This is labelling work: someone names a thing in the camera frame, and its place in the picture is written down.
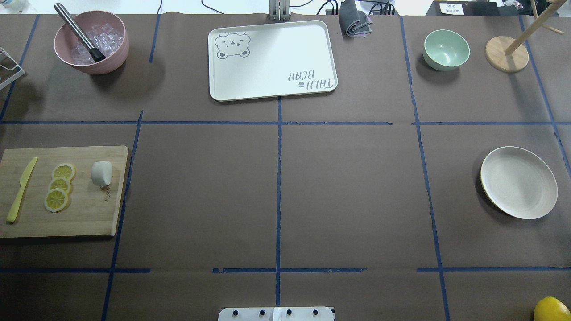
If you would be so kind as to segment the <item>cream round plate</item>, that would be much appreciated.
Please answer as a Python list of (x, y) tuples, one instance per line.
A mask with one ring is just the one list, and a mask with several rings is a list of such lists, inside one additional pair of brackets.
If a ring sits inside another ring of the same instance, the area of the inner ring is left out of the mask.
[(520, 219), (542, 218), (558, 200), (558, 183), (549, 166), (516, 146), (492, 150), (481, 164), (480, 181), (491, 203)]

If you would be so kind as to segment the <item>cream bear serving tray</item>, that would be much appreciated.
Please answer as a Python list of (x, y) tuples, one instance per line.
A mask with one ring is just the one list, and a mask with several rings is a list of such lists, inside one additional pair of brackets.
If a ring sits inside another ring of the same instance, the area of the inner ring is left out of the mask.
[(328, 27), (297, 21), (214, 29), (210, 96), (219, 102), (328, 93), (339, 83)]

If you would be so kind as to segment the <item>folded grey cloth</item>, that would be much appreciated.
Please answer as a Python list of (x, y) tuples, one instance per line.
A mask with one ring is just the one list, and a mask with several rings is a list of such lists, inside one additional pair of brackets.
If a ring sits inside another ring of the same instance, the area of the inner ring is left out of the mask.
[(371, 19), (360, 10), (354, 0), (344, 0), (339, 8), (339, 21), (341, 30), (347, 37), (365, 38), (372, 33)]

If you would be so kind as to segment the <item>mint green bowl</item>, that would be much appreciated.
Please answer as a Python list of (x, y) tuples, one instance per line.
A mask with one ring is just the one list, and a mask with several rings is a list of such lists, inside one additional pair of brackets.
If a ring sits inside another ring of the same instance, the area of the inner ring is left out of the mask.
[(435, 70), (455, 70), (463, 65), (470, 55), (469, 44), (454, 31), (435, 30), (424, 39), (424, 61)]

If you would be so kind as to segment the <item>bamboo cutting board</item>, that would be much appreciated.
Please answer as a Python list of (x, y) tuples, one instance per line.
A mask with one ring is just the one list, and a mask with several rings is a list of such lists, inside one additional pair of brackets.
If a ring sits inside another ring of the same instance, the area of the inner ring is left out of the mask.
[[(20, 178), (31, 159), (37, 163), (23, 193), (15, 222), (7, 220), (20, 190)], [(31, 238), (45, 236), (113, 236), (123, 200), (130, 150), (126, 146), (6, 149), (1, 158), (1, 236)], [(112, 165), (112, 181), (98, 187), (91, 180), (95, 162)], [(71, 181), (69, 204), (57, 213), (44, 206), (52, 172), (61, 163), (77, 172)]]

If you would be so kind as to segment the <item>steel muddler black tip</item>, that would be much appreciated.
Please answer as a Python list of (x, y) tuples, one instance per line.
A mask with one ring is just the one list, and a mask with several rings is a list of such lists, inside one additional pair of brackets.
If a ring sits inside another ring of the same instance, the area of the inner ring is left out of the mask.
[(61, 3), (54, 4), (55, 11), (59, 14), (59, 16), (63, 19), (65, 24), (70, 27), (73, 31), (74, 35), (80, 40), (80, 43), (86, 47), (88, 53), (91, 55), (94, 62), (100, 62), (106, 59), (106, 56), (94, 45), (90, 38), (88, 38), (87, 34), (83, 31), (83, 29), (77, 24), (68, 10), (63, 6)]

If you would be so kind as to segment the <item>pink bowl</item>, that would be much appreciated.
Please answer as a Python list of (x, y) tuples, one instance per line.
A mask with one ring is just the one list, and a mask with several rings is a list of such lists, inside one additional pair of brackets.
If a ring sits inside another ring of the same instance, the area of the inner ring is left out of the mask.
[(76, 65), (73, 63), (70, 51), (79, 39), (74, 35), (70, 27), (64, 24), (60, 27), (54, 39), (55, 53), (63, 62), (81, 72), (99, 75), (107, 74), (118, 69), (126, 61), (130, 42), (128, 40), (126, 26), (118, 16), (111, 12), (91, 11), (83, 12), (74, 16), (74, 20), (84, 32), (97, 24), (110, 24), (124, 32), (124, 39), (118, 51), (103, 61), (94, 62), (88, 65)]

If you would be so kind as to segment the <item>clear ice cubes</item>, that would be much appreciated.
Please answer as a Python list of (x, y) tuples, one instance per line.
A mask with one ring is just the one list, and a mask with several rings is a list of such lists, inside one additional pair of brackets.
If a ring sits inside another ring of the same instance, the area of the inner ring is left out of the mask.
[[(124, 39), (124, 32), (110, 24), (94, 25), (86, 30), (86, 35), (106, 58), (118, 51)], [(88, 65), (95, 62), (80, 40), (75, 43), (70, 54), (76, 65)]]

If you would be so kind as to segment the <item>lemon slice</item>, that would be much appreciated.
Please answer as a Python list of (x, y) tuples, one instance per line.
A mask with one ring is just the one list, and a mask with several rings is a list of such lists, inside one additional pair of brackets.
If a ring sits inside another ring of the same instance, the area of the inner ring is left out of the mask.
[(69, 205), (69, 194), (61, 188), (48, 191), (44, 199), (44, 207), (51, 213), (64, 210)]
[(72, 181), (76, 175), (76, 168), (72, 163), (60, 163), (52, 170), (52, 178), (63, 177), (68, 181)]
[(61, 189), (66, 194), (71, 193), (73, 186), (71, 181), (66, 177), (53, 177), (48, 185), (48, 191), (52, 191), (54, 189)]

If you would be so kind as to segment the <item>lemon slice middle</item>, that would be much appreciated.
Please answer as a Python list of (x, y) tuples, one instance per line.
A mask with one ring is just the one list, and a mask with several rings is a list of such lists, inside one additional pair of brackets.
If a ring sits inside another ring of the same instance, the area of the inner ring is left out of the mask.
[(53, 177), (48, 185), (48, 191), (52, 191), (54, 189), (61, 189), (66, 194), (71, 193), (73, 186), (71, 181), (66, 177)]

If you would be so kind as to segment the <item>lemon slice near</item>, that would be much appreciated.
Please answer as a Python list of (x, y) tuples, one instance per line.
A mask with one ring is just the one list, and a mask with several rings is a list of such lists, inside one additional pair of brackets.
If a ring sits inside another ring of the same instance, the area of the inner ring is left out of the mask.
[(48, 191), (44, 199), (44, 207), (51, 213), (64, 210), (69, 205), (69, 194), (61, 188)]

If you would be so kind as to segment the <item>wooden mug tree stand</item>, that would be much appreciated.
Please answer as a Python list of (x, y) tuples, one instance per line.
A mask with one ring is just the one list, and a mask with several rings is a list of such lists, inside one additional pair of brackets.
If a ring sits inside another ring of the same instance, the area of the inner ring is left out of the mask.
[(536, 1), (531, 0), (531, 8), (534, 21), (527, 27), (518, 38), (497, 36), (490, 39), (485, 45), (485, 56), (488, 63), (494, 68), (506, 73), (516, 73), (524, 69), (529, 61), (530, 54), (525, 47), (525, 41), (553, 14), (566, 3), (565, 0), (547, 0), (547, 8), (537, 13)]

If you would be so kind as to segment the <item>yellow lemon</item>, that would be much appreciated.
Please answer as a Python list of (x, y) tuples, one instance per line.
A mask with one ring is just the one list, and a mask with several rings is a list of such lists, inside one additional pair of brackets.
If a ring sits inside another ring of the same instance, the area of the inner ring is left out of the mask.
[(534, 321), (570, 321), (571, 312), (562, 301), (548, 296), (536, 303)]

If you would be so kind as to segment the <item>aluminium frame post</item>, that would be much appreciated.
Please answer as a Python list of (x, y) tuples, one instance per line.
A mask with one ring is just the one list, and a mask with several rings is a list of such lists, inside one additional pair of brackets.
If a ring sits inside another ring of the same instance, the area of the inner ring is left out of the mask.
[(269, 0), (269, 20), (289, 21), (291, 19), (289, 0)]

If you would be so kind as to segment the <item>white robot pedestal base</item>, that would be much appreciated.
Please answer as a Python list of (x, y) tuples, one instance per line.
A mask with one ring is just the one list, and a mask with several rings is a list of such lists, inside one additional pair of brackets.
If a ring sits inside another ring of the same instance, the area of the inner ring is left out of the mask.
[(335, 321), (334, 308), (302, 307), (228, 307), (221, 309), (219, 321)]

